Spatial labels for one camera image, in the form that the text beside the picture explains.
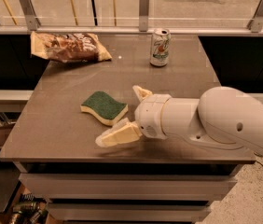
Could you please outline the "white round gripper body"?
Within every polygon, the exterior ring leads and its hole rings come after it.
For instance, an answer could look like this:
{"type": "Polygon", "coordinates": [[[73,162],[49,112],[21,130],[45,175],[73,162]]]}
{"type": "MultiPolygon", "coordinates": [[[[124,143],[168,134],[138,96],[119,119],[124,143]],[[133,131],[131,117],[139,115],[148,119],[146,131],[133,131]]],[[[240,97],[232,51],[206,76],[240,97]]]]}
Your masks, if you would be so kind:
{"type": "Polygon", "coordinates": [[[169,94],[153,94],[146,97],[136,108],[135,121],[147,138],[166,139],[161,127],[162,109],[171,99],[169,94]]]}

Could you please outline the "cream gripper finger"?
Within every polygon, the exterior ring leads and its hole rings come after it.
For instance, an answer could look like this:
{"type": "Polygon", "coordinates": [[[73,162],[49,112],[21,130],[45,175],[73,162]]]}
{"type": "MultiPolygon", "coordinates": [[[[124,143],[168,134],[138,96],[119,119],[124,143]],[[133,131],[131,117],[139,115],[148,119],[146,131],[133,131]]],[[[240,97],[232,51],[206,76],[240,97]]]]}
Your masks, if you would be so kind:
{"type": "Polygon", "coordinates": [[[141,136],[142,133],[137,123],[125,118],[98,136],[95,143],[99,147],[113,147],[138,141],[141,136]]]}
{"type": "Polygon", "coordinates": [[[134,85],[132,87],[136,97],[138,98],[139,102],[142,102],[145,98],[151,96],[153,94],[152,91],[149,91],[147,89],[144,89],[138,85],[134,85]]]}

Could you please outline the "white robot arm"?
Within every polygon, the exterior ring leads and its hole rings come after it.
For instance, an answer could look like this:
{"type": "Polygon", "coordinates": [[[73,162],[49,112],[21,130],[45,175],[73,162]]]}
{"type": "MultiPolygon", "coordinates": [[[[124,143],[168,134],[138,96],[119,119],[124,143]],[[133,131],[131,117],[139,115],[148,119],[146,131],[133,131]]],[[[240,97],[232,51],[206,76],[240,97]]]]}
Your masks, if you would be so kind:
{"type": "Polygon", "coordinates": [[[230,87],[214,87],[199,99],[173,98],[133,88],[139,105],[135,121],[122,119],[96,138],[100,147],[131,143],[142,136],[181,138],[211,150],[242,151],[263,156],[263,103],[230,87]]]}

